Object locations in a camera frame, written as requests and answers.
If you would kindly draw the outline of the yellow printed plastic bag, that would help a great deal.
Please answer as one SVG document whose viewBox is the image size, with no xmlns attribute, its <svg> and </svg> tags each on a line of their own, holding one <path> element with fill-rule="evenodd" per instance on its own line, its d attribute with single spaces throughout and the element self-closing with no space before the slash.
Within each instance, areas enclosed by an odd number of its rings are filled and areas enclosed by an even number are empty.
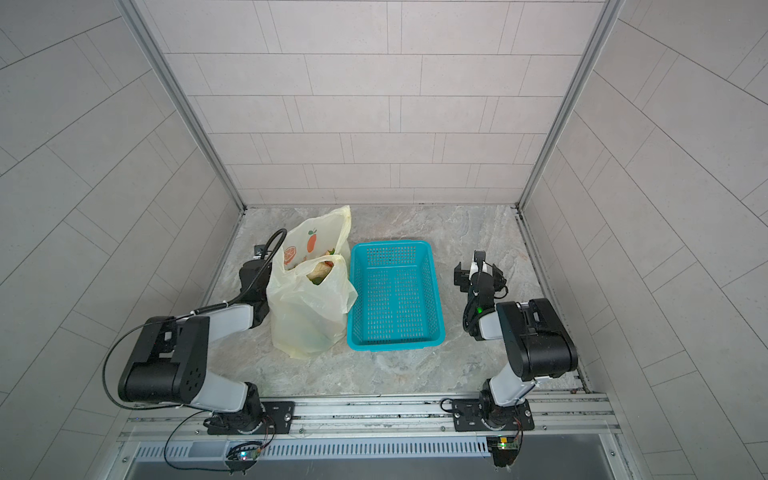
<svg viewBox="0 0 768 480">
<path fill-rule="evenodd" d="M 346 334 L 358 294 L 349 279 L 348 206 L 302 222 L 287 233 L 272 260 L 267 287 L 272 342 L 296 359 L 316 357 Z M 319 262 L 334 268 L 320 285 L 307 275 Z"/>
</svg>

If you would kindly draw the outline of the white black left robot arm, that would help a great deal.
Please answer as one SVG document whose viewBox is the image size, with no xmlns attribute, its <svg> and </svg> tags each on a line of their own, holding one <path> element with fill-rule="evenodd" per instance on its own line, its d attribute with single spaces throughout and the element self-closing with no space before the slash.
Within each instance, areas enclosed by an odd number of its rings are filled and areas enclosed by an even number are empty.
<svg viewBox="0 0 768 480">
<path fill-rule="evenodd" d="M 178 404 L 208 411 L 210 435 L 249 434 L 269 427 L 258 388 L 208 370 L 212 343 L 260 326 L 269 306 L 266 289 L 275 251 L 254 247 L 240 268 L 241 289 L 230 302 L 201 307 L 183 318 L 152 317 L 142 325 L 117 384 L 125 402 L 164 408 Z"/>
</svg>

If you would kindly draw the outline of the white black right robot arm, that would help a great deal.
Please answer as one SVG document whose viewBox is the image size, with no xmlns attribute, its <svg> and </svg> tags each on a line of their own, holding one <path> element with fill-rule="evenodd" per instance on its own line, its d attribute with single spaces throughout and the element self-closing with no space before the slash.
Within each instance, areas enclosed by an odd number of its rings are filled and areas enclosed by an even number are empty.
<svg viewBox="0 0 768 480">
<path fill-rule="evenodd" d="M 455 430 L 532 430 L 526 396 L 542 381 L 577 369 L 573 340 L 548 299 L 506 301 L 506 278 L 481 250 L 474 252 L 469 268 L 455 267 L 454 285 L 467 295 L 464 331 L 477 341 L 501 340 L 507 358 L 502 370 L 484 382 L 478 399 L 451 402 Z"/>
</svg>

